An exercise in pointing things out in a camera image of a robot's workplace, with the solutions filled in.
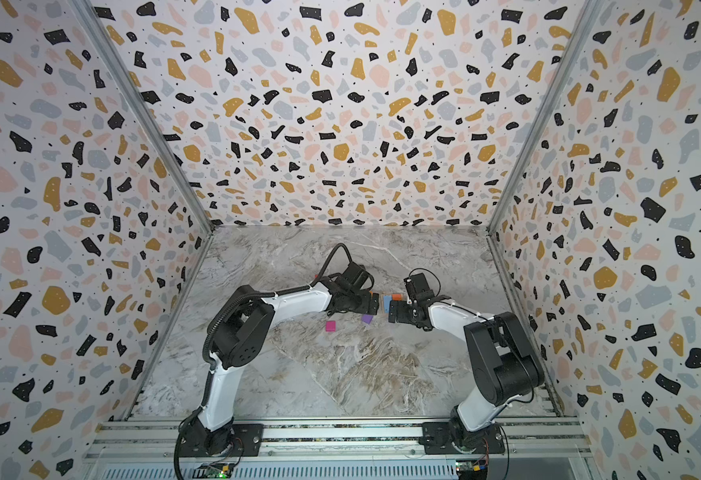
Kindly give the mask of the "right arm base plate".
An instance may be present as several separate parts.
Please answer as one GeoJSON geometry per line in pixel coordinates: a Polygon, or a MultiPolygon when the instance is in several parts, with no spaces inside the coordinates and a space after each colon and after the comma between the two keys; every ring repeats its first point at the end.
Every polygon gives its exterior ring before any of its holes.
{"type": "Polygon", "coordinates": [[[469,432],[455,420],[448,422],[424,422],[422,436],[418,444],[424,447],[426,455],[464,454],[485,455],[504,454],[504,436],[498,424],[469,432]]]}

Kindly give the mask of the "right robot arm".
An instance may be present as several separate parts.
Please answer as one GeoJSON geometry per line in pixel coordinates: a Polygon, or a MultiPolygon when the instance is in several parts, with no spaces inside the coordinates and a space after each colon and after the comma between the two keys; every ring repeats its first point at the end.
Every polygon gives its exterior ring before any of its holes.
{"type": "Polygon", "coordinates": [[[543,368],[518,317],[486,316],[433,291],[421,272],[404,279],[406,300],[392,300],[390,323],[439,330],[464,342],[475,387],[447,422],[448,442],[461,451],[488,446],[499,414],[513,402],[528,403],[544,384],[543,368]]]}

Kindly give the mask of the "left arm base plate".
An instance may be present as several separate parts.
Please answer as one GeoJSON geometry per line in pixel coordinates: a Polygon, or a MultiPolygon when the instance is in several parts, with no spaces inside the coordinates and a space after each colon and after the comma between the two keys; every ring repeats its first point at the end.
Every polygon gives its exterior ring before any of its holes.
{"type": "Polygon", "coordinates": [[[210,431],[194,421],[178,436],[178,458],[256,457],[262,439],[264,426],[259,423],[232,422],[210,431]]]}

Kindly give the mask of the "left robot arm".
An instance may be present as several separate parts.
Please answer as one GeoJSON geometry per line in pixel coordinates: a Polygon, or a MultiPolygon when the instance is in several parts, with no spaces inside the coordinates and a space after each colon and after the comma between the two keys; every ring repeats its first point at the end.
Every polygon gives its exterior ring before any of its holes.
{"type": "Polygon", "coordinates": [[[306,286],[274,292],[238,287],[208,326],[202,346],[208,364],[204,394],[178,427],[178,451],[214,456],[234,447],[234,401],[244,367],[262,352],[272,327],[312,313],[376,314],[379,295],[373,286],[373,276],[351,262],[344,272],[320,275],[306,286]]]}

